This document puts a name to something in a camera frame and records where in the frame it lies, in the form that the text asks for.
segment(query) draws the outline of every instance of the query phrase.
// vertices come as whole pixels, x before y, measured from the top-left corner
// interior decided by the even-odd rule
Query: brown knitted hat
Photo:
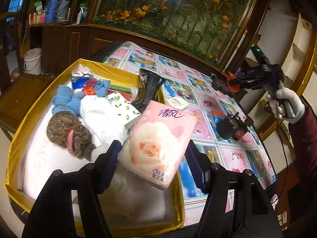
[[[47,125],[49,140],[78,158],[91,160],[91,152],[96,148],[91,143],[91,133],[72,113],[61,111],[52,116]]]

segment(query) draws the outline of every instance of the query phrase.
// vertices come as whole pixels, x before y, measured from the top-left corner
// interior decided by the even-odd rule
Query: patterned tablecloth
[[[264,189],[276,181],[271,162],[253,128],[238,142],[233,139],[223,140],[217,134],[211,110],[224,114],[239,112],[242,119],[245,119],[245,114],[234,99],[211,87],[212,80],[209,76],[131,42],[125,42],[103,63],[137,75],[140,68],[145,68],[166,78],[163,84],[164,97],[183,97],[190,105],[185,111],[198,118],[192,140],[201,153],[207,154],[212,162],[218,162],[231,171],[251,169]],[[207,195],[196,188],[185,157],[179,171],[185,205],[185,225],[190,225],[199,221]],[[226,211],[232,210],[233,198],[234,191],[229,191]]]

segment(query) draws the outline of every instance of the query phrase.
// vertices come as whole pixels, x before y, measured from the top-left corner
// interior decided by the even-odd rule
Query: blue thermos
[[[55,6],[55,8],[53,9],[53,12],[56,13],[55,21],[66,19],[68,4],[69,4],[69,0],[59,0],[58,1],[58,6]]]
[[[50,0],[48,2],[45,23],[54,22],[56,13],[53,11],[53,9],[56,5],[58,5],[58,0]]]

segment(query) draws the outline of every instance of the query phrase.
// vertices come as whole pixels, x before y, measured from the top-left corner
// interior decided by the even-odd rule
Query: glass display case
[[[219,67],[252,0],[99,0],[93,23],[161,40]]]

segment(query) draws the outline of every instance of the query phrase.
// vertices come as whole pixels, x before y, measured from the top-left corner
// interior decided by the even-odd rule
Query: white glove
[[[288,99],[291,103],[291,106],[295,114],[295,118],[284,118],[286,121],[288,121],[291,124],[294,124],[298,122],[300,118],[302,118],[302,116],[305,113],[305,106],[294,91],[290,90],[289,88],[283,87],[276,91],[276,97],[279,99]],[[270,101],[269,104],[272,108],[275,118],[282,119],[283,116],[285,116],[284,108],[280,107],[279,103],[276,100],[273,100],[269,94],[267,95],[267,99]]]

